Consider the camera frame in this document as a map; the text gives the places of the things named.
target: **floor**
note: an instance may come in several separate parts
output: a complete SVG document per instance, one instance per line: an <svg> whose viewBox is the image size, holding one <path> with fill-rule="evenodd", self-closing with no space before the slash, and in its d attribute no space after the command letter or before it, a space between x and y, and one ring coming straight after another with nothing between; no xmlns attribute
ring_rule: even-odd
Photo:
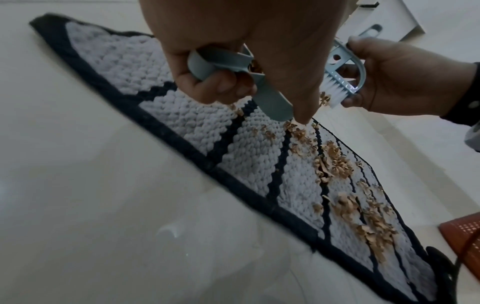
<svg viewBox="0 0 480 304"><path fill-rule="evenodd" d="M46 12L148 32L133 2L0 0L1 303L384 302L83 85L28 27ZM316 118L372 165L422 243L454 258L436 225L477 201L439 195L435 162L416 169L415 144L379 131L386 118ZM478 303L467 270L459 295Z"/></svg>

